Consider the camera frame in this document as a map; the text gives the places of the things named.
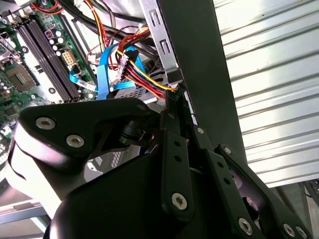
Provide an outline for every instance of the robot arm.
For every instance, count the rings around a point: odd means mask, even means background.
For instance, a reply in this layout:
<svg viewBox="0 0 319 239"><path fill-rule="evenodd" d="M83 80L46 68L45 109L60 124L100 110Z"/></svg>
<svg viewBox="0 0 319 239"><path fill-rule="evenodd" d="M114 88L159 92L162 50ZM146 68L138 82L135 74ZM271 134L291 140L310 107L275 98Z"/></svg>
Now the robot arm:
<svg viewBox="0 0 319 239"><path fill-rule="evenodd" d="M211 145L183 88L160 114L131 98L20 115L8 181L40 200L49 238L312 238L231 145ZM89 159L129 145L145 152L84 182Z"/></svg>

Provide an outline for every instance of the yellow wire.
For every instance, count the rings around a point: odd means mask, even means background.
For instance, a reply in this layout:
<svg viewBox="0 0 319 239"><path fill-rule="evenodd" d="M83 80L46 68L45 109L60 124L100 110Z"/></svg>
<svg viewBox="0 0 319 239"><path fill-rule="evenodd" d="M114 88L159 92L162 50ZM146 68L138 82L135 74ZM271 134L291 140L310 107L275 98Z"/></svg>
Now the yellow wire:
<svg viewBox="0 0 319 239"><path fill-rule="evenodd" d="M85 0L84 2L89 6L89 8L91 9L91 12L94 15L95 22L96 22L96 25L98 26L98 30L99 30L100 43L102 45L102 50L104 51L105 47L104 47L104 40L103 40L103 37L102 37L103 34L102 34L102 30L101 30L101 25L98 22L99 17L97 16L96 12L92 10L93 9L93 5L91 4L91 2L88 1L88 0Z"/></svg>
<svg viewBox="0 0 319 239"><path fill-rule="evenodd" d="M121 51L119 51L119 49L117 49L117 52L123 56L123 53ZM171 87L166 87L161 85L160 83L158 83L157 81L153 80L151 77L149 77L147 74L145 74L137 65L135 65L135 63L130 60L130 63L134 66L134 68L142 75L144 76L146 79L148 79L149 81L153 82L155 85L157 85L158 87L161 87L164 90L169 90L169 91L176 91L177 89L175 88L171 88Z"/></svg>

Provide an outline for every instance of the capacitor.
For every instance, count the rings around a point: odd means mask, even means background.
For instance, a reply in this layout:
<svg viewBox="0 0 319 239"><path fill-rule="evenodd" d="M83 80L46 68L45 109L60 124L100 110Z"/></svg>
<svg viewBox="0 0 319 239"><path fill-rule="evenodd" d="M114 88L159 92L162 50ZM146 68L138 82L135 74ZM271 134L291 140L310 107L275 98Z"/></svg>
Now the capacitor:
<svg viewBox="0 0 319 239"><path fill-rule="evenodd" d="M53 51L58 51L62 48L62 46L60 44L56 44L54 46L52 46Z"/></svg>
<svg viewBox="0 0 319 239"><path fill-rule="evenodd" d="M58 43L63 44L64 43L64 38L63 37L59 37L58 38Z"/></svg>
<svg viewBox="0 0 319 239"><path fill-rule="evenodd" d="M53 38L53 39L49 40L49 43L51 45L54 45L54 44L58 43L58 39L57 38Z"/></svg>
<svg viewBox="0 0 319 239"><path fill-rule="evenodd" d="M55 35L56 35L57 37L61 37L61 36L63 36L63 32L62 32L61 30L56 30L56 31L55 31Z"/></svg>

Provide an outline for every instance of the metal bracket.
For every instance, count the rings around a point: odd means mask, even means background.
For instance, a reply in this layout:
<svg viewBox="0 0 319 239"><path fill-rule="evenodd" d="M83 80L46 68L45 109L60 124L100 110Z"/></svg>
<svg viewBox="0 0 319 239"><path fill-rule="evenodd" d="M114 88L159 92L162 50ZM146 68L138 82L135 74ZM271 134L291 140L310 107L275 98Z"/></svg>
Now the metal bracket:
<svg viewBox="0 0 319 239"><path fill-rule="evenodd" d="M140 5L168 80L170 82L170 78L174 78L175 81L181 80L181 75L179 79L176 78L176 75L169 77L170 73L179 71L179 68L157 1L140 0Z"/></svg>

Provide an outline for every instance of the gray metal panel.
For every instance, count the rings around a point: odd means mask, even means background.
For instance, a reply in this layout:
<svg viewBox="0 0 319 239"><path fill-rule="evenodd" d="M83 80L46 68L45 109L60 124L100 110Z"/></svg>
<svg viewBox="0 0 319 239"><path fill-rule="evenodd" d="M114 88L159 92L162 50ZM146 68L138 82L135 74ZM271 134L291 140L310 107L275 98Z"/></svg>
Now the gray metal panel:
<svg viewBox="0 0 319 239"><path fill-rule="evenodd" d="M249 166L319 178L319 0L214 2Z"/></svg>

